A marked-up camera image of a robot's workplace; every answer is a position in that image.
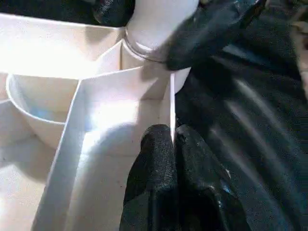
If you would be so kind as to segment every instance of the white bowl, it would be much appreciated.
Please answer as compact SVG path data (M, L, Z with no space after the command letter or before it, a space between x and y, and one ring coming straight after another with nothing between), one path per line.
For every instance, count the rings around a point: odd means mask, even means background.
M9 99L37 136L56 149L78 80L9 75Z

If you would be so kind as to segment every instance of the white plastic tray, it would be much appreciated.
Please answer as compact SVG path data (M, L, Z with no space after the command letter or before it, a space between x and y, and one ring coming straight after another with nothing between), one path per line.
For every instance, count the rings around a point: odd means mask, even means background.
M33 230L117 229L141 136L173 135L189 69L140 58L121 28L0 21L0 230L30 230L52 161Z

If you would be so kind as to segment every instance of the black glove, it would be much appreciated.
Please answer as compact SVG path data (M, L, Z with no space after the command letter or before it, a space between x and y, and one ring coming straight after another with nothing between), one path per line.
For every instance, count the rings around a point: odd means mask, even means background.
M121 231L248 231L227 171L201 136L177 129L173 151L166 125L150 127L128 175Z

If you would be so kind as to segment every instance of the black fabric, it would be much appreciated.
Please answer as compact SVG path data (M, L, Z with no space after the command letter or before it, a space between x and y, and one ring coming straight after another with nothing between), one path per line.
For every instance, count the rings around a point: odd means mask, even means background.
M175 231L179 224L176 162L170 129L154 125L141 141L141 151L127 180L121 231Z
M227 170L190 127L177 128L182 231L249 231Z
M230 173L251 230L308 227L308 106L299 81L211 59L176 95L176 115Z
M126 26L134 13L135 0L97 0L93 7L95 19L104 26Z
M247 65L257 64L273 72L300 80L296 54L290 37L291 20L298 4L271 0L239 39L227 46L219 56L241 59Z
M91 5L80 0L1 0L0 12L97 25Z
M170 70L184 69L233 42L258 16L265 0L213 0L199 7L172 37L167 57Z

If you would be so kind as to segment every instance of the black glove finger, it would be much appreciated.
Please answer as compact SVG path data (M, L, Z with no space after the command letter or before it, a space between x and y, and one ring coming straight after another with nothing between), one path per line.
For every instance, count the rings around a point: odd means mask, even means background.
M177 128L182 230L249 231L230 177L192 128Z
M135 0L96 0L93 6L95 19L104 26L126 26L135 9Z
M178 228L178 185L175 156L166 125L148 128L141 151L128 175L120 230Z
M212 0L175 32L167 57L170 70L193 66L234 41L260 14L266 0Z

